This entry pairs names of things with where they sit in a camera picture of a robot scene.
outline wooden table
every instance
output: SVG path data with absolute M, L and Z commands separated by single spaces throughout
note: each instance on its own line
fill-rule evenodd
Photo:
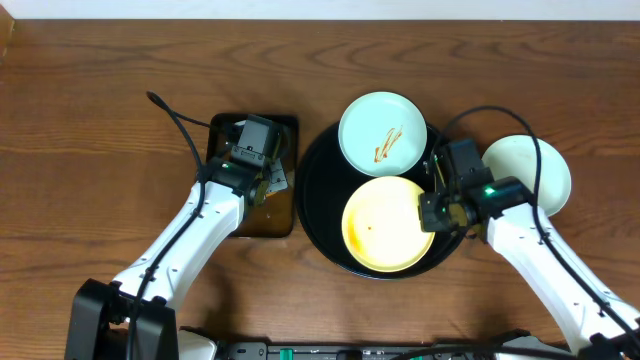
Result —
M 18 21 L 0 66 L 0 357 L 60 358 L 71 301 L 145 250 L 193 182 L 175 125 L 145 98 L 207 120 L 296 114 L 300 153 L 347 105 L 401 93 L 442 126 L 510 107 L 566 158 L 553 221 L 640 306 L 640 24 L 546 22 Z M 474 115 L 482 147 L 521 132 Z M 200 149 L 207 132 L 189 125 Z M 427 343 L 517 327 L 562 335 L 523 279 L 480 241 L 402 281 L 352 275 L 298 224 L 284 240 L 225 241 L 178 317 L 219 338 Z

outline black tray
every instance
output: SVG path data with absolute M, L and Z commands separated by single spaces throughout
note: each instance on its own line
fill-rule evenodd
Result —
M 423 190 L 434 190 L 433 177 L 422 165 L 438 135 L 427 125 L 427 147 L 422 158 L 406 173 Z M 296 177 L 295 202 L 300 223 L 309 239 L 326 256 L 342 268 L 374 279 L 400 279 L 419 275 L 446 259 L 464 238 L 464 234 L 436 233 L 429 251 L 411 267 L 396 272 L 371 270 L 354 259 L 342 239 L 342 212 L 351 195 L 373 177 L 354 169 L 344 158 L 338 143 L 338 123 L 330 126 L 314 142 L 300 165 Z

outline yellow bowl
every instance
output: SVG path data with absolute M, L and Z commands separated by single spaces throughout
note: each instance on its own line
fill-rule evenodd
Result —
M 422 232 L 418 196 L 424 191 L 395 176 L 373 179 L 351 195 L 342 213 L 342 238 L 369 269 L 400 271 L 427 253 L 435 233 Z

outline white wall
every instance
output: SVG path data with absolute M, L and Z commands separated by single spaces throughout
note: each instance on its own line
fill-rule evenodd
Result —
M 0 0 L 16 19 L 640 20 L 640 0 Z

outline cable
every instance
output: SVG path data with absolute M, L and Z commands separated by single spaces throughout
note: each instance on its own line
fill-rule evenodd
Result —
M 503 347 L 501 345 L 456 345 L 456 346 L 442 346 L 432 347 L 428 349 L 421 349 L 411 351 L 406 354 L 398 355 L 391 360 L 411 360 L 419 356 L 434 356 L 437 354 L 459 354 L 459 353 L 489 353 L 489 354 L 508 354 L 508 355 L 521 355 L 532 358 L 545 358 L 551 360 L 576 360 L 576 357 L 569 354 L 563 354 L 559 352 L 553 352 L 548 350 L 538 349 L 526 349 L 526 348 L 514 348 Z
M 147 91 L 147 97 L 149 98 L 149 100 L 151 100 L 152 103 L 156 104 L 159 108 L 161 108 L 162 110 L 164 110 L 166 112 L 172 112 L 179 119 L 182 119 L 184 121 L 188 121 L 188 122 L 190 122 L 192 124 L 196 124 L 196 125 L 200 125 L 200 126 L 204 126 L 204 127 L 208 127 L 208 128 L 211 127 L 211 125 L 209 125 L 209 124 L 207 124 L 205 122 L 192 119 L 192 118 L 190 118 L 188 116 L 180 114 L 179 112 L 173 111 L 171 108 L 169 108 L 169 106 L 167 106 L 167 104 L 164 102 L 164 100 L 162 100 L 162 98 L 160 98 L 160 96 L 158 96 L 153 91 Z
M 191 154 L 193 155 L 193 159 L 195 160 L 196 167 L 198 169 L 197 176 L 198 176 L 198 182 L 200 183 L 200 196 L 198 198 L 198 204 L 196 205 L 195 210 L 191 213 L 187 221 L 180 227 L 180 229 L 178 229 L 178 231 L 176 231 L 176 233 L 171 237 L 171 239 L 162 248 L 162 250 L 160 250 L 160 252 L 156 256 L 156 258 L 153 260 L 151 265 L 144 272 L 144 277 L 142 278 L 142 282 L 140 283 L 140 287 L 138 288 L 138 293 L 136 294 L 136 297 L 133 301 L 133 309 L 129 316 L 129 335 L 127 337 L 127 350 L 126 350 L 128 360 L 134 359 L 133 348 L 134 348 L 134 340 L 135 340 L 135 334 L 136 334 L 136 321 L 138 320 L 138 312 L 140 311 L 140 303 L 142 302 L 144 291 L 147 288 L 149 281 L 151 281 L 151 278 L 153 277 L 153 273 L 155 272 L 156 267 L 162 261 L 162 258 L 167 254 L 167 252 L 169 252 L 171 247 L 178 241 L 180 236 L 187 230 L 187 228 L 191 225 L 191 223 L 193 223 L 193 221 L 198 217 L 198 215 L 200 215 L 200 211 L 202 210 L 202 206 L 204 205 L 204 195 L 205 195 L 204 193 L 205 193 L 205 183 L 206 183 L 204 178 L 204 171 L 203 171 L 204 167 L 202 165 L 202 161 L 200 161 L 200 155 L 198 154 L 198 150 L 196 149 L 196 146 L 193 143 L 193 139 L 191 139 L 191 136 L 187 132 L 187 129 L 185 129 L 184 125 L 182 125 L 182 123 L 178 119 L 178 118 L 182 118 L 184 120 L 187 120 L 185 119 L 186 117 L 178 116 L 178 114 L 173 110 L 171 110 L 169 105 L 167 105 L 164 102 L 164 100 L 162 100 L 162 98 L 160 98 L 160 96 L 158 96 L 156 93 L 152 91 L 147 91 L 147 97 L 149 98 L 149 100 L 151 100 L 151 102 L 158 105 L 158 107 L 160 107 L 162 110 L 166 111 L 167 114 L 169 114 L 169 116 L 171 117 L 171 120 L 173 120 L 173 122 L 178 126 L 178 129 L 180 129 L 180 132 L 182 133 L 182 136 L 184 136 L 185 140 L 187 141 L 187 144 L 189 144 L 189 148 L 191 149 Z
M 609 303 L 604 301 L 602 298 L 600 298 L 600 296 L 598 296 L 598 294 L 584 281 L 584 279 L 582 279 L 580 275 L 578 275 L 578 273 L 571 267 L 571 265 L 569 265 L 564 260 L 562 255 L 556 249 L 556 247 L 551 243 L 551 239 L 549 239 L 549 234 L 545 232 L 542 228 L 542 224 L 540 223 L 540 217 L 538 215 L 538 194 L 540 192 L 540 173 L 542 170 L 542 155 L 540 153 L 540 145 L 538 143 L 538 138 L 533 133 L 531 126 L 529 125 L 529 123 L 527 123 L 526 120 L 524 120 L 524 118 L 522 118 L 520 115 L 514 113 L 513 111 L 507 108 L 504 108 L 501 106 L 494 106 L 494 105 L 478 106 L 459 114 L 458 116 L 451 119 L 451 121 L 449 121 L 447 126 L 445 126 L 444 130 L 442 130 L 442 132 L 438 134 L 438 137 L 434 142 L 433 148 L 431 148 L 431 154 L 429 155 L 429 163 L 427 164 L 427 171 L 429 173 L 431 173 L 432 171 L 433 161 L 435 159 L 435 155 L 434 155 L 435 149 L 442 142 L 444 138 L 444 134 L 447 133 L 455 124 L 457 124 L 465 116 L 469 114 L 473 114 L 475 112 L 483 111 L 483 110 L 495 110 L 511 116 L 513 119 L 518 121 L 525 128 L 528 135 L 533 140 L 533 145 L 536 150 L 536 175 L 535 175 L 535 181 L 533 185 L 532 212 L 533 212 L 533 221 L 536 225 L 538 233 L 540 234 L 540 239 L 545 243 L 545 245 L 547 245 L 547 247 L 549 248 L 549 251 L 551 251 L 551 253 L 556 258 L 556 260 L 558 260 L 560 265 L 578 283 L 578 285 L 580 285 L 580 287 L 587 293 L 587 295 L 589 295 L 593 299 L 593 301 L 600 307 L 600 309 L 604 313 L 606 313 L 611 317 L 611 320 L 613 320 L 616 324 L 618 324 L 618 326 L 620 326 L 620 328 L 622 328 L 622 330 L 624 330 L 624 332 L 631 338 L 633 345 L 636 347 L 636 351 L 640 352 L 640 339 L 638 339 L 636 334 L 633 332 L 633 329 L 631 329 L 631 327 L 624 320 L 622 320 L 622 318 L 609 306 Z

